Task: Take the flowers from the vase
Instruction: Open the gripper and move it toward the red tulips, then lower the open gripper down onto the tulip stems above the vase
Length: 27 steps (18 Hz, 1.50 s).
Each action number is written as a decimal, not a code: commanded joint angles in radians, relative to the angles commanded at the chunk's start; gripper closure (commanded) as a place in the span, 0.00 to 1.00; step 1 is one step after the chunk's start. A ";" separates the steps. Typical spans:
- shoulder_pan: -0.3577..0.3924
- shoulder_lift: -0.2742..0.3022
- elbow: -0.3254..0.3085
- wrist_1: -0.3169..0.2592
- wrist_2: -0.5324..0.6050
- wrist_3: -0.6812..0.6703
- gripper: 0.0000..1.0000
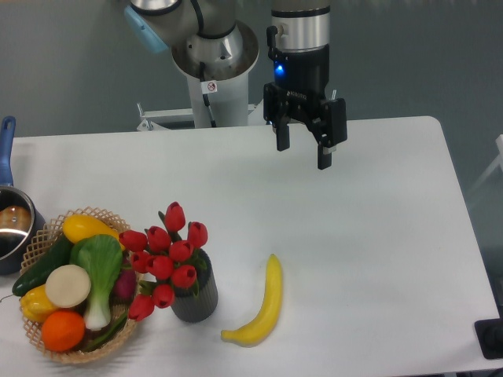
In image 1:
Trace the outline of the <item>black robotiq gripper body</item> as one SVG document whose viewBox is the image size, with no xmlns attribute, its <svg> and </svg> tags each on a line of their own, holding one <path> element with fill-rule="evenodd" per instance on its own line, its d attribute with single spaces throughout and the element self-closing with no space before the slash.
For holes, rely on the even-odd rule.
<svg viewBox="0 0 503 377">
<path fill-rule="evenodd" d="M 345 100 L 329 100 L 325 96 L 329 45 L 294 52 L 270 47 L 268 55 L 274 63 L 274 81 L 264 86 L 263 115 L 274 131 L 278 122 L 295 120 L 306 125 L 318 144 L 337 145 L 346 141 Z"/>
</svg>

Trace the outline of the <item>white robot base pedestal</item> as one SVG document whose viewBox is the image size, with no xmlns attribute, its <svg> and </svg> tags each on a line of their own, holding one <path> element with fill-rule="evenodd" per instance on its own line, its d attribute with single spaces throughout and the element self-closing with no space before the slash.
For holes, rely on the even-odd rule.
<svg viewBox="0 0 503 377">
<path fill-rule="evenodd" d="M 191 108 L 140 112 L 138 129 L 163 130 L 162 123 L 192 121 L 196 128 L 246 126 L 254 109 L 248 103 L 248 75 L 259 57 L 253 30 L 237 21 L 221 38 L 189 37 L 171 47 L 177 69 L 185 76 Z"/>
</svg>

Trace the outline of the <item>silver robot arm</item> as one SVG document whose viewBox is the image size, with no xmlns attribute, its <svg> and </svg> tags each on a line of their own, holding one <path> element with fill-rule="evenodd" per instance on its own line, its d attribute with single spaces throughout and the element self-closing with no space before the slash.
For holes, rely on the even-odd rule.
<svg viewBox="0 0 503 377">
<path fill-rule="evenodd" d="M 336 146 L 347 139 L 345 101 L 325 95 L 330 4 L 274 1 L 270 14 L 266 45 L 274 79 L 263 88 L 263 118 L 280 151 L 290 145 L 290 123 L 304 124 L 318 146 L 318 168 L 328 168 Z M 147 49 L 171 51 L 187 80 L 195 127 L 248 124 L 248 76 L 259 44 L 237 19 L 235 2 L 131 1 L 124 16 Z"/>
</svg>

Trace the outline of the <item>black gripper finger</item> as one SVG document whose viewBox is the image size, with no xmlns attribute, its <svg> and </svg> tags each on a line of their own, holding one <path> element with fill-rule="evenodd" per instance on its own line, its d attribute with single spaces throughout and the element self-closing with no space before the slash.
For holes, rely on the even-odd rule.
<svg viewBox="0 0 503 377">
<path fill-rule="evenodd" d="M 280 121 L 275 126 L 277 150 L 283 152 L 290 148 L 290 133 L 287 121 Z"/>
<path fill-rule="evenodd" d="M 332 165 L 332 148 L 318 145 L 318 169 L 324 170 Z"/>
</svg>

